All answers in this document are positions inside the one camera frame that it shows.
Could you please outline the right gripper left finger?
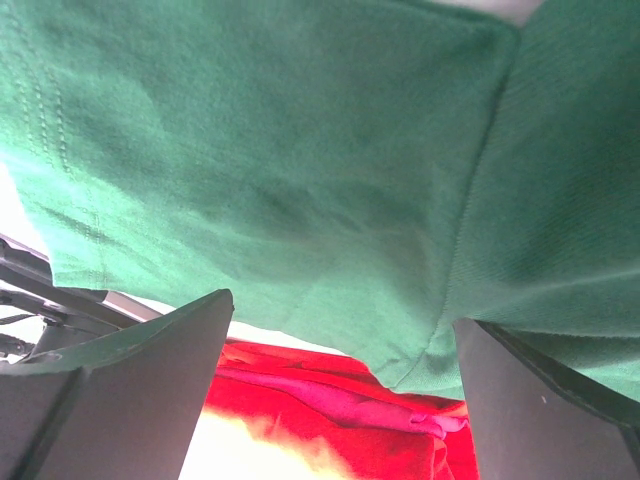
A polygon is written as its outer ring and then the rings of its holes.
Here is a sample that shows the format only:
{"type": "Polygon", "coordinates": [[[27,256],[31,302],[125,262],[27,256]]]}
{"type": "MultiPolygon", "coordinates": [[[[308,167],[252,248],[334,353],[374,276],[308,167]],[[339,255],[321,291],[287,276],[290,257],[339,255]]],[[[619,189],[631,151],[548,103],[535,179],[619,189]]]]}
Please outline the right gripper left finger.
{"type": "Polygon", "coordinates": [[[217,290],[2,366],[2,478],[178,478],[233,311],[232,293],[217,290]]]}

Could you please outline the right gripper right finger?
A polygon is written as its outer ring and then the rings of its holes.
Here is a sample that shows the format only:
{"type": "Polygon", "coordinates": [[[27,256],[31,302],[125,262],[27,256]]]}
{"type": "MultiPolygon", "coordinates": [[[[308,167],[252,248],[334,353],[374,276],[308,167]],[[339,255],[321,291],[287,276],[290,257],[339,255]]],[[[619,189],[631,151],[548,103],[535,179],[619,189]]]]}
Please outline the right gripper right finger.
{"type": "Polygon", "coordinates": [[[638,479],[638,402],[496,326],[454,331],[481,478],[638,479]]]}

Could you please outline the green t shirt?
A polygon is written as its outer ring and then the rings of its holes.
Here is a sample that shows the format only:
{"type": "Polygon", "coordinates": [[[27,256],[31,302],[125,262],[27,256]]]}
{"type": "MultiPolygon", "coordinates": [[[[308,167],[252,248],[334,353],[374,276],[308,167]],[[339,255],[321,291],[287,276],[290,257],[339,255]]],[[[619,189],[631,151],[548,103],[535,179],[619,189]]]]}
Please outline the green t shirt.
{"type": "Polygon", "coordinates": [[[58,286],[450,398],[473,318],[639,395],[635,1],[5,1],[1,159],[58,286]]]}

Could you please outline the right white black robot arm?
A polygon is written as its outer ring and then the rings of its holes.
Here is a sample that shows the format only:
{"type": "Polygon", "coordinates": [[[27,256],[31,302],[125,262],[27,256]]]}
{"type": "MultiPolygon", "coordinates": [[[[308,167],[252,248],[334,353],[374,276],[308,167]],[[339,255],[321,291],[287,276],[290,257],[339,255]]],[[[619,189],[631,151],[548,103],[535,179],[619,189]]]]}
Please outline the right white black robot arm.
{"type": "Polygon", "coordinates": [[[465,398],[399,395],[351,358],[227,335],[221,290],[168,314],[57,288],[1,246],[5,479],[635,479],[639,405],[472,320],[465,398]]]}

